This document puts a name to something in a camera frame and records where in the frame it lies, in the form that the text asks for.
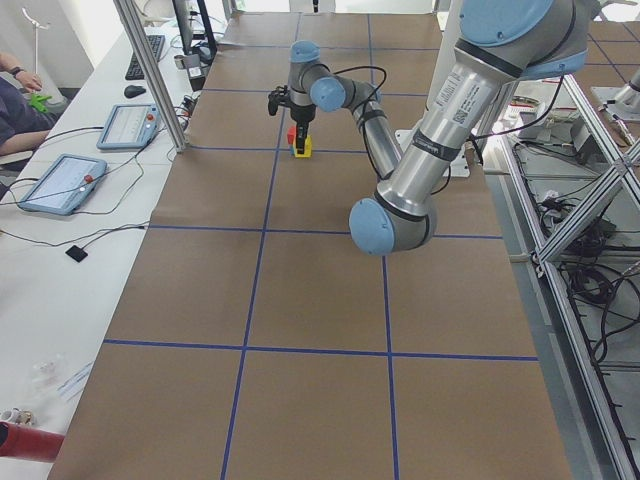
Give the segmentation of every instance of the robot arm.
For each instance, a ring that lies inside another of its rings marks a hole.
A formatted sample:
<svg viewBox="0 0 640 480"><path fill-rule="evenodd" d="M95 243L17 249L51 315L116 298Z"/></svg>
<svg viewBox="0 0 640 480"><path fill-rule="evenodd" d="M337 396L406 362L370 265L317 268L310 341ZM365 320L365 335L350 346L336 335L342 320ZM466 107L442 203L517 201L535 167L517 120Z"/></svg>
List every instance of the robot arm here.
<svg viewBox="0 0 640 480"><path fill-rule="evenodd" d="M435 231L431 191L500 87L582 67L588 23L599 9L596 0L494 0L490 8L486 2L466 0L456 64L404 152L374 88L333 75L311 42L293 45L288 90L277 101L270 97L270 113L275 114L274 103L276 109L278 104L290 107L302 139L311 120L305 123L309 116L302 118L301 109L313 109L314 115L316 105L324 111L349 109L366 132L381 177L373 198L360 200L351 211L352 238L375 255L416 248Z"/></svg>

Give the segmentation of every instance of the tablet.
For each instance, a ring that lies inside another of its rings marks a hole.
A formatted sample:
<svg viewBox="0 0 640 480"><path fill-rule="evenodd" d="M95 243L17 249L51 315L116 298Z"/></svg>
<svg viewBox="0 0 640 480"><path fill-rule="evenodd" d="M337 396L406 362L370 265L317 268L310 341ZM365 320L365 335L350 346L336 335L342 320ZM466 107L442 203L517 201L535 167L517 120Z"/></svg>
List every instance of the tablet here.
<svg viewBox="0 0 640 480"><path fill-rule="evenodd" d="M100 150L138 150L158 128L158 107L153 104L115 105L98 139Z"/></svg>
<svg viewBox="0 0 640 480"><path fill-rule="evenodd" d="M63 154L18 202L30 212L70 215L104 177L107 162Z"/></svg>

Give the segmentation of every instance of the keyboard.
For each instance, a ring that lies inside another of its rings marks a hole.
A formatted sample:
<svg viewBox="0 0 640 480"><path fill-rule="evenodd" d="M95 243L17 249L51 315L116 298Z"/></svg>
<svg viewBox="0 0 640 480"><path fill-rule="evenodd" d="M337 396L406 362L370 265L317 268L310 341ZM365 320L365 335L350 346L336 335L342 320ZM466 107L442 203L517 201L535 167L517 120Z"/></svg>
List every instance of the keyboard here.
<svg viewBox="0 0 640 480"><path fill-rule="evenodd" d="M162 47L164 46L164 35L147 35L151 51L156 59L156 62L160 61L160 55L162 55ZM136 54L131 55L131 62L129 62L129 68L124 76L125 80L142 80L144 79L144 73L142 67L138 62Z"/></svg>

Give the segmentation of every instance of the white table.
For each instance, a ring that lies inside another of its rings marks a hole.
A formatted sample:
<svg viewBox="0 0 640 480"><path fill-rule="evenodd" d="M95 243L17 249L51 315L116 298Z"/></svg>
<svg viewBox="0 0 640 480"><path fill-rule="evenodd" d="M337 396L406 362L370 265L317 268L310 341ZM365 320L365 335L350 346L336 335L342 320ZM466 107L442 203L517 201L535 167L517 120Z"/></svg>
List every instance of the white table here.
<svg viewBox="0 0 640 480"><path fill-rule="evenodd" d="M186 73L177 70L173 62L173 56L180 53L170 47L177 31L162 28L148 33L165 34L163 51L171 50L160 62L160 70L174 105L180 105L191 88ZM52 135L103 125L115 104L153 102L149 92L134 99L123 95L128 84L146 86L144 80L124 80L131 51L123 34L56 124ZM99 131L84 131L47 142L19 178L41 176L62 153L102 158L110 169L131 158L131 152L100 152L95 146L99 135ZM139 156L144 176L120 207L109 215L55 217L23 212L15 206L0 206L1 228L16 235L57 243L103 228L145 222L158 201L174 154L168 133L161 132ZM139 167L131 162L108 175L82 210L110 210L139 174ZM30 183L14 187L18 198ZM0 203L11 200L7 194ZM33 408L39 428L66 432L80 395L69 402L55 395L36 398L30 393L33 390L28 380L30 371L34 364L63 355L58 385L95 359L143 237L142 230L111 233L90 245L89 256L82 263L76 263L64 253L68 246L43 247L0 235L0 376L3 379L0 410ZM46 463L2 458L0 478L44 479L50 467Z"/></svg>

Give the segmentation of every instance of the bracelet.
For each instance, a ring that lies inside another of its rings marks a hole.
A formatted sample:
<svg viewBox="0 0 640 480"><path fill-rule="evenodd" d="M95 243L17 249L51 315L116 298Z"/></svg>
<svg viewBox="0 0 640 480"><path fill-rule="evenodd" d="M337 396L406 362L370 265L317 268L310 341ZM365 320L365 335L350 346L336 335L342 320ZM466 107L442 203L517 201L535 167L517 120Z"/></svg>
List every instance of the bracelet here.
<svg viewBox="0 0 640 480"><path fill-rule="evenodd" d="M9 73L13 76L13 78L16 78L16 75L19 74L20 72L24 72L24 68L22 67L14 67L11 70L9 70Z"/></svg>

